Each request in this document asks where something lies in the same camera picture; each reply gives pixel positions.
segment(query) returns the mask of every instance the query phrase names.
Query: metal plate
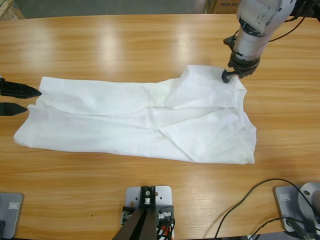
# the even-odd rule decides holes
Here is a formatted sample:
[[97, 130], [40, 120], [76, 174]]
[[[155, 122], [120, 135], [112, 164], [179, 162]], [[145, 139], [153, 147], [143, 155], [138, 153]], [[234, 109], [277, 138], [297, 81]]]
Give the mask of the metal plate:
[[[136, 208], [140, 203], [140, 186], [132, 186], [127, 188], [125, 192], [124, 205], [129, 208]], [[158, 195], [155, 197], [155, 204], [161, 206], [171, 206], [172, 203], [172, 191], [169, 186], [155, 186], [155, 191]]]
[[[303, 220], [301, 215], [298, 196], [299, 192], [293, 186], [278, 186], [275, 188], [275, 196], [281, 217], [292, 217], [298, 220]], [[288, 226], [286, 220], [281, 220], [283, 228], [288, 232], [294, 232], [292, 227]], [[298, 223], [301, 228], [305, 228], [302, 223]]]
[[5, 221], [3, 238], [15, 236], [24, 196], [21, 193], [0, 193], [0, 220]]

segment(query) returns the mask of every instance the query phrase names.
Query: cable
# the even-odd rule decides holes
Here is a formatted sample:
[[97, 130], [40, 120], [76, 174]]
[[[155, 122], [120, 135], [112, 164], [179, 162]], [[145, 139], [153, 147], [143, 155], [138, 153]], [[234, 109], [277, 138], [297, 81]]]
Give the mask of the cable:
[[230, 43], [230, 49], [231, 49], [231, 52], [233, 52], [234, 54], [237, 54], [237, 55], [239, 55], [239, 56], [242, 56], [242, 54], [241, 53], [239, 53], [239, 52], [236, 52], [235, 50], [234, 50], [234, 39], [235, 39], [235, 36], [236, 36], [236, 34], [239, 32], [239, 30], [237, 30], [234, 34], [233, 34], [233, 36], [232, 36], [232, 38], [231, 38], [231, 43]]
[[277, 221], [277, 220], [282, 220], [282, 219], [291, 219], [291, 220], [293, 220], [293, 221], [295, 221], [295, 222], [302, 223], [302, 224], [304, 224], [304, 225], [306, 225], [306, 226], [308, 226], [308, 227], [311, 227], [311, 228], [313, 228], [313, 229], [315, 229], [315, 230], [317, 230], [317, 231], [320, 231], [319, 228], [316, 228], [316, 227], [314, 227], [314, 226], [311, 226], [311, 225], [309, 225], [309, 224], [306, 224], [306, 223], [304, 223], [303, 221], [300, 221], [300, 220], [295, 219], [295, 218], [290, 217], [290, 216], [284, 216], [284, 217], [276, 217], [276, 218], [274, 218], [274, 219], [271, 219], [271, 220], [266, 221], [264, 224], [262, 224], [262, 225], [251, 235], [251, 237], [250, 237], [248, 240], [251, 240], [252, 237], [253, 237], [254, 235], [256, 235], [257, 232], [259, 232], [259, 230], [262, 229], [262, 228], [264, 228], [267, 224], [272, 223], [272, 222]]
[[158, 230], [156, 231], [157, 240], [160, 240], [161, 238], [163, 238], [163, 240], [172, 240], [172, 233], [174, 231], [175, 224], [176, 221], [174, 218], [171, 220], [164, 220], [162, 224], [158, 226]]
[[[305, 20], [308, 12], [309, 12], [309, 10], [312, 8], [312, 6], [313, 6], [313, 5], [310, 4], [310, 6], [307, 7], [307, 1], [305, 1], [305, 6], [303, 7], [303, 8], [305, 8], [305, 10], [304, 10], [304, 15], [303, 15], [303, 18], [300, 20], [300, 22], [299, 22], [293, 29], [291, 29], [290, 31], [288, 31], [286, 34], [284, 34], [284, 35], [282, 35], [282, 36], [279, 36], [279, 37], [277, 37], [277, 38], [275, 38], [275, 39], [270, 40], [269, 43], [270, 43], [270, 42], [273, 42], [273, 41], [275, 41], [275, 40], [278, 40], [278, 39], [282, 39], [283, 37], [287, 36], [288, 34], [292, 33], [294, 30], [296, 30], [296, 29], [300, 26], [300, 24], [302, 24], [302, 22]], [[286, 23], [286, 22], [289, 22], [289, 21], [294, 21], [294, 20], [296, 20], [296, 19], [297, 19], [297, 16], [295, 16], [295, 17], [293, 17], [293, 18], [285, 21], [285, 23]]]
[[258, 240], [260, 238], [261, 234], [258, 234], [254, 240]]
[[283, 34], [282, 36], [279, 36], [279, 37], [277, 37], [277, 38], [275, 38], [275, 39], [272, 39], [272, 40], [270, 40], [269, 41], [269, 43], [271, 43], [271, 42], [273, 42], [273, 41], [275, 41], [275, 40], [278, 40], [278, 39], [282, 39], [283, 37], [285, 37], [285, 36], [287, 36], [287, 35], [289, 35], [290, 33], [292, 33], [294, 30], [296, 30], [299, 26], [300, 26], [300, 24], [302, 24], [302, 22], [305, 20], [305, 16], [301, 19], [301, 21], [293, 28], [293, 29], [291, 29], [290, 31], [288, 31], [286, 34]]
[[288, 181], [288, 180], [285, 180], [285, 179], [282, 179], [282, 178], [271, 178], [271, 179], [264, 180], [264, 181], [256, 184], [255, 186], [253, 186], [253, 187], [247, 192], [247, 194], [241, 199], [241, 201], [239, 201], [239, 202], [238, 202], [236, 205], [234, 205], [229, 211], [226, 212], [226, 214], [223, 216], [222, 220], [220, 221], [220, 224], [219, 224], [219, 226], [218, 226], [218, 228], [217, 228], [217, 230], [216, 230], [216, 233], [215, 233], [215, 236], [214, 236], [213, 240], [217, 240], [218, 233], [219, 233], [220, 228], [221, 228], [221, 226], [222, 226], [222, 223], [224, 222], [224, 220], [226, 219], [226, 217], [227, 217], [234, 209], [236, 209], [237, 207], [239, 207], [240, 204], [242, 204], [242, 203], [246, 200], [246, 198], [251, 194], [251, 192], [252, 192], [253, 190], [255, 190], [257, 187], [259, 187], [259, 186], [262, 185], [262, 184], [265, 184], [265, 183], [270, 182], [270, 181], [276, 181], [276, 180], [277, 180], [277, 181], [283, 181], [283, 182], [286, 182], [286, 183], [292, 185], [292, 186], [301, 194], [301, 196], [304, 198], [304, 200], [307, 202], [307, 204], [311, 207], [311, 209], [313, 210], [313, 213], [314, 213], [315, 215], [317, 215], [318, 217], [320, 216], [320, 215], [318, 214], [318, 212], [315, 210], [315, 208], [314, 208], [314, 207], [311, 205], [311, 203], [308, 201], [308, 199], [305, 197], [305, 195], [300, 191], [300, 189], [299, 189], [296, 185], [294, 185], [292, 182], [290, 182], [290, 181]]
[[3, 239], [5, 226], [6, 226], [6, 222], [5, 221], [0, 221], [0, 240]]
[[296, 14], [294, 17], [292, 17], [284, 22], [287, 23], [287, 22], [292, 22], [292, 21], [297, 20], [298, 17], [304, 12], [304, 10], [305, 11], [308, 10], [308, 9], [305, 9], [306, 6], [307, 6], [307, 0], [303, 1], [303, 3], [301, 4], [301, 7], [296, 11]]

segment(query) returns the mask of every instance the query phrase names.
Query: wood grain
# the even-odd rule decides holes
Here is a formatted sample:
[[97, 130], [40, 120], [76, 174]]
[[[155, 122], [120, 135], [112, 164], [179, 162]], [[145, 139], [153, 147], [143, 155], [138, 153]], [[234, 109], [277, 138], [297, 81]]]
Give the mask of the wood grain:
[[[281, 26], [274, 37], [295, 25]], [[0, 74], [39, 87], [42, 76], [113, 82], [159, 82], [186, 65], [226, 67], [223, 39], [235, 15], [118, 15], [26, 19], [0, 23]], [[1, 117], [0, 191], [25, 195], [17, 237], [111, 239], [120, 228], [126, 188], [169, 185], [176, 239], [212, 237], [225, 212], [254, 184], [285, 178], [320, 181], [320, 31], [306, 19], [272, 42], [248, 89], [244, 108], [257, 127], [255, 164], [196, 164], [102, 153], [32, 149], [13, 135], [28, 113]], [[1, 97], [22, 106], [36, 99]], [[270, 182], [256, 189], [222, 226], [220, 236], [252, 233], [278, 216]], [[261, 232], [281, 231], [279, 222]]]

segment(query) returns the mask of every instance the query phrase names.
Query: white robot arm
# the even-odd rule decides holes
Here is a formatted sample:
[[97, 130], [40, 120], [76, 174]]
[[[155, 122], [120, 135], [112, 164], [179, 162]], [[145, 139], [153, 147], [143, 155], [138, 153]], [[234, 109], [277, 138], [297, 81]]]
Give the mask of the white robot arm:
[[239, 78], [251, 75], [260, 62], [260, 57], [268, 45], [274, 31], [285, 22], [293, 11], [296, 0], [242, 0], [237, 9], [240, 23], [238, 36], [224, 40], [232, 51], [222, 80], [227, 83], [234, 75]]

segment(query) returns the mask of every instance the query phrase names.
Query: white cloth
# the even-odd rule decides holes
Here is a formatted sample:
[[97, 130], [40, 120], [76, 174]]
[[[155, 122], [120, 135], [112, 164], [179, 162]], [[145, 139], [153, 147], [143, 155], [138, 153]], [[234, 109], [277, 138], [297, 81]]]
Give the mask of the white cloth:
[[42, 95], [14, 135], [31, 148], [197, 163], [254, 163], [247, 90], [222, 68], [190, 65], [158, 83], [43, 77]]

